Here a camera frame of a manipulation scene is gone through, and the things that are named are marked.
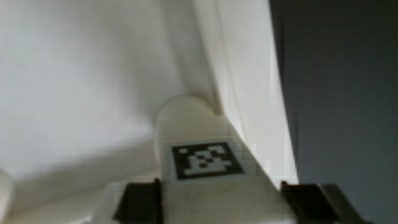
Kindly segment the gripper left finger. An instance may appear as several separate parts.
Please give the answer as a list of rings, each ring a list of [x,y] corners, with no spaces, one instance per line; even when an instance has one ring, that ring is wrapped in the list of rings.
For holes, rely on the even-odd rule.
[[[94,209],[90,224],[163,224],[161,181],[115,182]]]

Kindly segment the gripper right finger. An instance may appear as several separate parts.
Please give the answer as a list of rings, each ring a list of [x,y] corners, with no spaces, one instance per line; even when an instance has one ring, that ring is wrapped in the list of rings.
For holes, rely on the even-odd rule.
[[[280,194],[296,215],[296,224],[371,224],[334,184],[289,184],[282,181]]]

